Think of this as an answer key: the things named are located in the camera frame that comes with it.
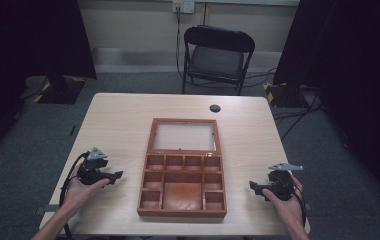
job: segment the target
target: black folding chair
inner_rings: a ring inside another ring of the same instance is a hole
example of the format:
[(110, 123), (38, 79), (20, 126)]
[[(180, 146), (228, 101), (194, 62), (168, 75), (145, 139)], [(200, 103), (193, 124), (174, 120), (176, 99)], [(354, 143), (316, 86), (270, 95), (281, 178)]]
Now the black folding chair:
[[(255, 50), (255, 42), (244, 32), (197, 25), (184, 33), (186, 47), (182, 93), (186, 76), (234, 84), (240, 95)], [(194, 45), (190, 55), (190, 45)]]

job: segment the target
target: handheld controller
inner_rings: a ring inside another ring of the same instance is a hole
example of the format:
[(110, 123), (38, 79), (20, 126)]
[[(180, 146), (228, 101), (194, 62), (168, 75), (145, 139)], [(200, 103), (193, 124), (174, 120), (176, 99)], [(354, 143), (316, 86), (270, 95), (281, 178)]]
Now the handheld controller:
[(282, 201), (287, 201), (292, 197), (294, 183), (289, 172), (275, 170), (268, 174), (268, 179), (271, 182), (270, 185), (258, 185), (255, 182), (249, 181), (250, 188), (255, 191), (255, 195), (265, 197), (262, 190), (266, 188)]
[(92, 185), (104, 178), (109, 179), (109, 184), (115, 184), (116, 179), (121, 178), (123, 171), (115, 173), (103, 173), (99, 168), (106, 167), (108, 160), (106, 154), (94, 147), (81, 164), (77, 177), (85, 185)]
[(269, 169), (274, 170), (268, 174), (268, 180), (271, 184), (259, 185), (255, 182), (249, 181), (250, 188), (255, 191), (256, 195), (260, 195), (262, 197), (265, 197), (262, 190), (266, 188), (273, 192), (280, 200), (289, 200), (292, 197), (292, 194), (294, 194), (295, 185), (288, 171), (303, 170), (303, 167), (294, 166), (288, 163), (279, 163), (270, 166)]

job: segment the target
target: white wall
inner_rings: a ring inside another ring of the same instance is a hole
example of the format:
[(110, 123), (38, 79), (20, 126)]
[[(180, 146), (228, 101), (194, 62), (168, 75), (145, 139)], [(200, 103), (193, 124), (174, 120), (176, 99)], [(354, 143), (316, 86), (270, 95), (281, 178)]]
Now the white wall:
[[(171, 1), (81, 0), (79, 3), (92, 48), (161, 51), (171, 55), (170, 63), (175, 62), (178, 25)], [(203, 22), (240, 30), (255, 40), (256, 52), (251, 66), (258, 62), (257, 65), (264, 68), (274, 67), (283, 50), (296, 8), (296, 4), (196, 2), (194, 14), (181, 14), (181, 39), (188, 27)]]

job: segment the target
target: wooden table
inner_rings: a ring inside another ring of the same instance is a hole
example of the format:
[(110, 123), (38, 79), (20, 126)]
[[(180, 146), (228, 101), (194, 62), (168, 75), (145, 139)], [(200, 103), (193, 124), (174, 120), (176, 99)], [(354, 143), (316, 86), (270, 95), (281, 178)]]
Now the wooden table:
[[(218, 113), (209, 107), (217, 104)], [(140, 217), (137, 204), (153, 118), (215, 119), (222, 147), (227, 215), (224, 219)], [(100, 93), (94, 96), (53, 193), (74, 160), (94, 146), (108, 155), (102, 171), (124, 171), (69, 221), (72, 233), (124, 236), (258, 236), (286, 234), (273, 205), (249, 180), (268, 184), (268, 166), (287, 162), (268, 103), (260, 97)], [(45, 213), (41, 226), (53, 215)]]

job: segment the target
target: wooden box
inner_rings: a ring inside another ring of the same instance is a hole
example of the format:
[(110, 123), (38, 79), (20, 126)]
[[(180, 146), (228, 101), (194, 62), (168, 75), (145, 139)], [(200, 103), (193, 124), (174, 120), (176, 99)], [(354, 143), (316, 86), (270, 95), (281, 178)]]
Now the wooden box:
[(140, 216), (225, 217), (215, 120), (153, 119), (137, 212)]

